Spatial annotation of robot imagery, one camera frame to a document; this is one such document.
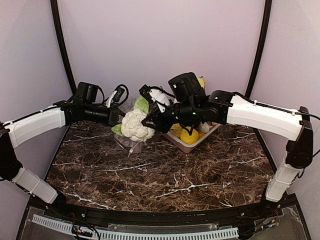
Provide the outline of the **clear dotted zip top bag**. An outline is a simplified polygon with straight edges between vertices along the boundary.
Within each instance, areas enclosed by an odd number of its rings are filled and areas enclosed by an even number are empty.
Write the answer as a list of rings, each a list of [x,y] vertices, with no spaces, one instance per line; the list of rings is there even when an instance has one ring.
[[[132,111],[134,108],[134,104],[136,102],[135,97],[129,97],[120,107],[119,109],[122,110],[124,113]],[[142,152],[143,143],[132,141],[127,137],[120,136],[116,133],[113,133],[113,137],[115,141],[124,149],[127,148],[128,150],[128,157],[133,154],[140,154]]]

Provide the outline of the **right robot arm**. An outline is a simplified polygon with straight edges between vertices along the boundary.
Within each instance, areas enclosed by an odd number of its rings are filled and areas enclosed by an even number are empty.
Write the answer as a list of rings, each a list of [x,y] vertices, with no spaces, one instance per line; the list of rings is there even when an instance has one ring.
[[[239,92],[216,90],[206,95],[193,72],[180,74],[168,82],[172,93],[160,87],[144,85],[139,93],[149,103],[156,103],[142,121],[145,127],[166,134],[179,124],[191,134],[205,122],[240,125],[267,131],[288,140],[286,157],[267,185],[265,199],[279,202],[287,188],[313,158],[312,114],[305,107],[288,109],[253,101]]]

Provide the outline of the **white cauliflower toy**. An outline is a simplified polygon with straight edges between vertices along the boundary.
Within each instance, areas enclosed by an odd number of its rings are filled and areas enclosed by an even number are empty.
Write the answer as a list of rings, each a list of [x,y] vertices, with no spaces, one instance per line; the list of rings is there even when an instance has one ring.
[[[149,113],[149,102],[140,96],[134,106],[133,110],[127,112],[121,123],[111,128],[112,132],[118,136],[129,138],[133,142],[145,142],[151,139],[155,130],[144,126],[142,121]]]

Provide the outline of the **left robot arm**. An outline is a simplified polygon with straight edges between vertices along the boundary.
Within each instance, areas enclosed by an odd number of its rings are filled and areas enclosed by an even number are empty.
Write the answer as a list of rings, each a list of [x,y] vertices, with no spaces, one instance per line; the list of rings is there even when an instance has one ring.
[[[80,82],[69,100],[53,105],[21,118],[0,124],[0,179],[11,182],[52,205],[61,201],[63,194],[27,169],[18,159],[15,149],[23,143],[54,129],[70,126],[80,121],[116,126],[125,113],[120,106],[129,97],[124,84],[118,85],[109,97],[97,103],[101,87]]]

